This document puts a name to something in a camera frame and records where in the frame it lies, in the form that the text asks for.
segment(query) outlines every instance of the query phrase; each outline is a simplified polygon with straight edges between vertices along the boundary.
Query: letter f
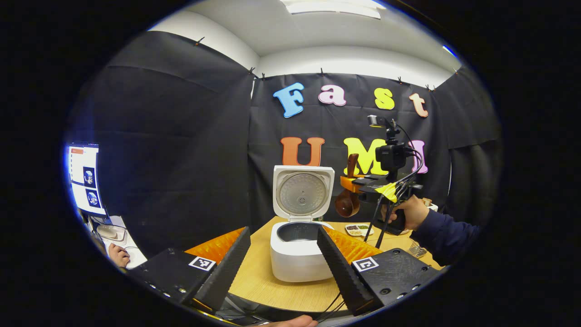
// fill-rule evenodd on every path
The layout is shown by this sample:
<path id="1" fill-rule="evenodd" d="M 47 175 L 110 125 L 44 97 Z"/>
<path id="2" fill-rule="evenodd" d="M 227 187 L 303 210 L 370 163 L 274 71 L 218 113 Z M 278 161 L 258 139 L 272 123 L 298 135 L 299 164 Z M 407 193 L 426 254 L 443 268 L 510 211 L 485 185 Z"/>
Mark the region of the letter f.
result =
<path id="1" fill-rule="evenodd" d="M 304 86 L 300 83 L 295 83 L 291 86 L 287 86 L 281 90 L 273 93 L 273 97 L 278 98 L 285 109 L 284 117 L 292 117 L 297 113 L 303 111 L 303 106 L 297 105 L 298 103 L 303 103 L 303 94 L 297 90 L 304 90 Z"/>

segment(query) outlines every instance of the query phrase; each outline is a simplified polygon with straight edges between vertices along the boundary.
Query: human hand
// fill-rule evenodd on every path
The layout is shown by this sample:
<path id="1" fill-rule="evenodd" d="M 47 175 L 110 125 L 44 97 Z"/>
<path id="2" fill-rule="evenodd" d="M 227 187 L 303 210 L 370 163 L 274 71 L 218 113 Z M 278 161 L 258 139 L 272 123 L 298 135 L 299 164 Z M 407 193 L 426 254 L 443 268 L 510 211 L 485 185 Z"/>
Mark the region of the human hand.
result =
<path id="1" fill-rule="evenodd" d="M 286 321 L 278 321 L 278 322 L 271 322 L 270 324 L 266 324 L 264 326 L 267 327 L 315 327 L 319 323 L 316 320 L 313 320 L 308 315 L 302 315 L 300 317 L 296 317 L 295 319 L 286 320 Z"/>
<path id="2" fill-rule="evenodd" d="M 397 215 L 395 214 L 396 210 L 403 209 L 404 214 L 406 215 L 406 229 L 417 230 L 418 227 L 424 222 L 430 209 L 426 207 L 424 202 L 417 198 L 416 196 L 411 196 L 406 202 L 401 203 L 398 206 L 395 206 L 391 214 L 389 215 L 388 223 L 397 219 Z M 388 207 L 387 205 L 381 206 L 381 216 L 383 220 L 385 220 L 385 215 L 387 213 Z"/>
<path id="3" fill-rule="evenodd" d="M 119 267 L 125 268 L 129 263 L 129 253 L 113 243 L 109 244 L 109 258 Z"/>

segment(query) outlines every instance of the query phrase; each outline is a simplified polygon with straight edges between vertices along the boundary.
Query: computer monitor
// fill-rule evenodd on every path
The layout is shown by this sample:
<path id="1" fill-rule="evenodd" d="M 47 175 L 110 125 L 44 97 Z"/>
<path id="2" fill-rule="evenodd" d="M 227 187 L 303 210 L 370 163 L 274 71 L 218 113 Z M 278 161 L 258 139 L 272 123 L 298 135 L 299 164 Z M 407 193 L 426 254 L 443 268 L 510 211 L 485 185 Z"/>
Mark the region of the computer monitor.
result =
<path id="1" fill-rule="evenodd" d="M 108 218 L 99 191 L 98 157 L 98 144 L 85 142 L 67 144 L 68 176 L 77 208 L 89 216 Z"/>

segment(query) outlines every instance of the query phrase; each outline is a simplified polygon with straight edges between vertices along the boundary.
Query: brown ladle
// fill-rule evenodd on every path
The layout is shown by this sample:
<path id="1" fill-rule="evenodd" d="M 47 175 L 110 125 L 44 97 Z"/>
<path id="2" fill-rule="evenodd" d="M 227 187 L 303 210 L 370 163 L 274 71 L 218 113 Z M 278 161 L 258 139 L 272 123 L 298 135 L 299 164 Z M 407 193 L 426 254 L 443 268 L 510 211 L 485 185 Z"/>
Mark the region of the brown ladle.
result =
<path id="1" fill-rule="evenodd" d="M 351 154 L 347 159 L 347 177 L 353 178 L 355 171 L 355 164 L 359 154 Z M 353 193 L 348 189 L 344 189 L 335 199 L 335 210 L 344 218 L 353 216 L 359 212 L 359 197 L 357 193 Z"/>

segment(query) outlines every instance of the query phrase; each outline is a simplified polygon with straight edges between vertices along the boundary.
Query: black curtain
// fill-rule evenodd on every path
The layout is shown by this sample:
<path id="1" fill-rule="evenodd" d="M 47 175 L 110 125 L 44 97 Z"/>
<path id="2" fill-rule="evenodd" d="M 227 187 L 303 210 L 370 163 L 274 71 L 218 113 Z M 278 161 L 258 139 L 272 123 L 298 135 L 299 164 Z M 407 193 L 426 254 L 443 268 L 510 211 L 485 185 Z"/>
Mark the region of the black curtain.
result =
<path id="1" fill-rule="evenodd" d="M 284 118 L 283 106 L 278 98 L 273 97 L 276 91 L 294 83 L 302 83 L 304 100 L 299 103 L 303 111 Z M 346 105 L 325 104 L 319 101 L 321 87 L 333 84 L 345 91 Z M 394 108 L 379 109 L 375 104 L 376 88 L 387 88 L 392 92 Z M 428 117 L 420 117 L 409 96 L 418 93 L 424 99 L 422 105 L 429 112 Z M 424 155 L 428 171 L 418 174 L 418 181 L 424 185 L 421 196 L 430 198 L 435 204 L 443 207 L 446 202 L 450 183 L 450 154 L 447 138 L 443 130 L 444 114 L 439 111 L 433 99 L 433 92 L 425 87 L 400 84 L 398 81 L 380 77 L 354 74 L 292 74 L 257 79 L 254 84 L 252 106 L 250 109 L 250 133 L 248 156 L 250 163 L 250 193 L 253 226 L 261 226 L 275 216 L 272 208 L 272 170 L 274 165 L 282 165 L 284 137 L 302 139 L 297 154 L 300 164 L 307 164 L 311 157 L 311 148 L 307 144 L 309 137 L 321 137 L 325 140 L 321 149 L 320 166 L 330 166 L 335 170 L 335 184 L 331 205 L 324 219 L 326 221 L 370 221 L 375 205 L 362 202 L 360 212 L 351 218 L 339 216 L 334 207 L 336 196 L 343 190 L 339 176 L 347 165 L 346 138 L 358 138 L 369 150 L 373 140 L 385 140 L 385 130 L 372 128 L 367 115 L 384 116 L 395 119 L 404 127 L 413 140 L 425 142 Z M 408 142 L 400 133 L 398 140 Z M 409 173 L 413 168 L 412 158 L 400 173 Z"/>
<path id="2" fill-rule="evenodd" d="M 484 226 L 493 216 L 503 167 L 501 123 L 493 99 L 473 70 L 462 67 L 433 92 L 452 161 L 444 212 Z"/>
<path id="3" fill-rule="evenodd" d="M 149 31 L 85 86 L 67 141 L 99 144 L 99 186 L 146 257 L 249 220 L 253 75 L 179 35 Z"/>

